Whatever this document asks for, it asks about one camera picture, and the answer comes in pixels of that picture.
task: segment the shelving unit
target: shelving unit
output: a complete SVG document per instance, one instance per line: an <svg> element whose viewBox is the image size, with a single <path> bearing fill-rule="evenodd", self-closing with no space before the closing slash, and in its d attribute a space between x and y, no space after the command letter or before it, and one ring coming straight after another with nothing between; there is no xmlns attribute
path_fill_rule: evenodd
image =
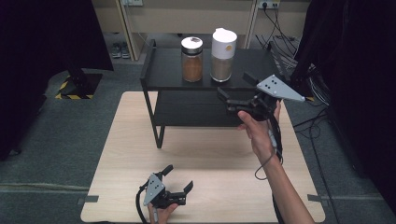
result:
<svg viewBox="0 0 396 224"><path fill-rule="evenodd" d="M236 127L241 121L237 116L227 115L226 105L217 96L218 88L230 93L233 99L247 100L255 95L256 88L243 79L244 73L257 79L273 74L279 77L271 51L237 49L231 78L219 83L210 76L211 51L204 49L203 78L188 82L182 78L180 52L156 48L155 40L151 41L140 77L157 148L162 147L166 126ZM149 91L158 92L155 111Z"/></svg>

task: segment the human hand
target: human hand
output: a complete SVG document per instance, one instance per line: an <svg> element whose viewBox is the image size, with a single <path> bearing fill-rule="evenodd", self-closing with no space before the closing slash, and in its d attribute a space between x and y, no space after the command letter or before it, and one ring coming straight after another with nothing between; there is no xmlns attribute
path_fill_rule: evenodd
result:
<svg viewBox="0 0 396 224"><path fill-rule="evenodd" d="M279 121L280 107L280 102L276 101L274 116L277 121ZM238 117L244 122L238 126L238 130L246 130L248 138L251 139L253 152L256 154L260 163L264 164L271 157L274 150L268 134L270 130L269 122L267 120L257 121L245 111L239 111Z"/></svg>
<svg viewBox="0 0 396 224"><path fill-rule="evenodd" d="M166 224L168 218L171 216L173 211L178 207L177 203L172 203L165 209L157 208L158 224ZM151 224L155 224L154 220L154 208L152 203L148 204L149 220Z"/></svg>

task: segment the wall outlet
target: wall outlet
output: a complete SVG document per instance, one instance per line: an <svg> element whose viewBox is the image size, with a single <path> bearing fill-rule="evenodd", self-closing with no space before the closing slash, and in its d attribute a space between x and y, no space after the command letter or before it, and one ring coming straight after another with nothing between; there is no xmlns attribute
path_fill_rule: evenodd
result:
<svg viewBox="0 0 396 224"><path fill-rule="evenodd" d="M122 0L123 5L126 7L142 7L143 0Z"/></svg>
<svg viewBox="0 0 396 224"><path fill-rule="evenodd" d="M261 0L259 3L259 8L264 8L262 6L263 3L267 3L267 9L274 9L274 8L279 8L280 0Z"/></svg>
<svg viewBox="0 0 396 224"><path fill-rule="evenodd" d="M132 0L132 6L134 6L134 7L142 7L143 6L143 0Z"/></svg>

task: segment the human arm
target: human arm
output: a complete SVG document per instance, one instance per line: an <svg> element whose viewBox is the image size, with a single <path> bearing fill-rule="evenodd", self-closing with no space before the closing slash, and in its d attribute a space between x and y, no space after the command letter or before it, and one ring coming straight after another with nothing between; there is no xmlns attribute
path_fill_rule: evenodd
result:
<svg viewBox="0 0 396 224"><path fill-rule="evenodd" d="M279 120L279 113L280 103L277 103L274 112L277 120ZM252 149L260 164L266 162L263 169L284 221L286 223L314 223L313 218L280 164L279 158L272 157L267 161L274 150L268 134L268 123L253 119L245 111L238 112L238 116L244 122L238 127L238 130L246 130L248 138L251 139Z"/></svg>
<svg viewBox="0 0 396 224"><path fill-rule="evenodd" d="M168 218L171 216L173 211L177 208L177 203L172 203L165 209L157 209L158 224L166 224ZM148 204L149 220L151 224L157 224L154 219L154 208L151 203Z"/></svg>

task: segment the jar lid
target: jar lid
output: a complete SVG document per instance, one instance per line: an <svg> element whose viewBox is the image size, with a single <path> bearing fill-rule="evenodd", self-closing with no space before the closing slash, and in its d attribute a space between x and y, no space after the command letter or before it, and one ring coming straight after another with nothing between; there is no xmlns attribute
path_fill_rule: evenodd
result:
<svg viewBox="0 0 396 224"><path fill-rule="evenodd" d="M203 41L198 37L186 37L181 41L181 51L186 54L198 54L201 53L203 44Z"/></svg>
<svg viewBox="0 0 396 224"><path fill-rule="evenodd" d="M212 55L218 59L230 59L235 54L237 35L223 28L216 29L212 39Z"/></svg>

